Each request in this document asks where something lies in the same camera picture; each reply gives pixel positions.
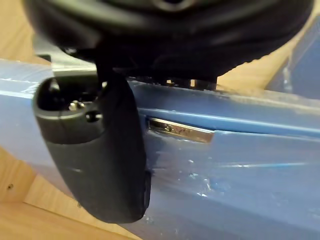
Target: engraved metal plate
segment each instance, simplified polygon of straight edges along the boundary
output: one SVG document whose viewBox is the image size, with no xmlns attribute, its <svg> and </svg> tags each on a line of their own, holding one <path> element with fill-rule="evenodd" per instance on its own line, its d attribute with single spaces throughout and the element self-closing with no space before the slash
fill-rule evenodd
<svg viewBox="0 0 320 240">
<path fill-rule="evenodd" d="M 157 118 L 149 119 L 149 129 L 155 132 L 179 136 L 199 143 L 210 143 L 215 132 Z"/>
</svg>

